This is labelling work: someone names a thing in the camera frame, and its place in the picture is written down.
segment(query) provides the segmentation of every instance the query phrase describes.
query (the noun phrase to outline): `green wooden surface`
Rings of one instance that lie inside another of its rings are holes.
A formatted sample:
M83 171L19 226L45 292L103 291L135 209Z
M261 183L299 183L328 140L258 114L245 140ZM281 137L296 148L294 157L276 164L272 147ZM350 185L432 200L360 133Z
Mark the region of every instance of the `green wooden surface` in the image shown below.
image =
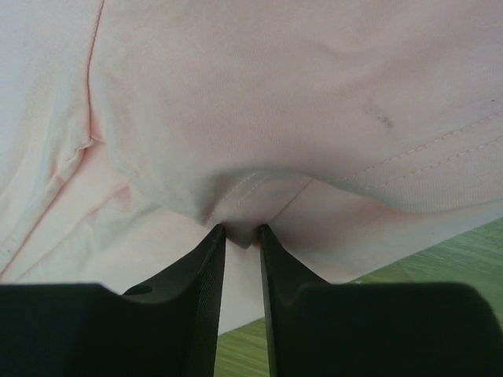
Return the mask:
M355 281L459 281L479 290L503 327L503 219L461 234ZM266 329L258 320L218 340L216 377L268 376Z

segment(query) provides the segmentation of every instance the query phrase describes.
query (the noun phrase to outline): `garment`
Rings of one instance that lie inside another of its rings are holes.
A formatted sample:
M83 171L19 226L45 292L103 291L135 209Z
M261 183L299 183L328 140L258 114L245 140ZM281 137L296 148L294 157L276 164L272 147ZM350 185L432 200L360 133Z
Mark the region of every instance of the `garment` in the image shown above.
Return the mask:
M5 2L0 280L125 291L223 222L227 331L263 313L262 223L344 282L500 218L502 15L497 0Z

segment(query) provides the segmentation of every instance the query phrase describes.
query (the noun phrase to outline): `light pink cloth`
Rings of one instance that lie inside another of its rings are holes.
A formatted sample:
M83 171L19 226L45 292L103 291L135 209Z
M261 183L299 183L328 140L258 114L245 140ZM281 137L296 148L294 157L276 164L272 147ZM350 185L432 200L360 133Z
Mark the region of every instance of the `light pink cloth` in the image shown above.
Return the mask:
M0 279L121 292L223 221L228 331L263 314L264 222L344 282L500 218L502 17L499 0L2 3Z

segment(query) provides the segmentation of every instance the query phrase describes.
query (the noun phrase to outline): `dark stain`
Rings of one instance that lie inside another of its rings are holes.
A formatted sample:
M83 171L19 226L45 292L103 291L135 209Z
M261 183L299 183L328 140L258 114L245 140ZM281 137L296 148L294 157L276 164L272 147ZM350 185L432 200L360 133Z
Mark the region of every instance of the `dark stain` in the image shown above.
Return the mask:
M367 105L363 108L363 112L372 116L377 122L384 124L387 130L393 130L395 125L389 115L382 112L380 109Z

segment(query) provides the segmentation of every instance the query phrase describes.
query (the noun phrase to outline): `pink fabric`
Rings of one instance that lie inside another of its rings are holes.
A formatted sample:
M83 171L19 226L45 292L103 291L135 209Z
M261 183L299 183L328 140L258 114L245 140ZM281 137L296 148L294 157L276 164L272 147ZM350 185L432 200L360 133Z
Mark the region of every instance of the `pink fabric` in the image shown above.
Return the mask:
M344 282L503 216L503 3L120 0L0 11L0 279L118 292L229 230Z

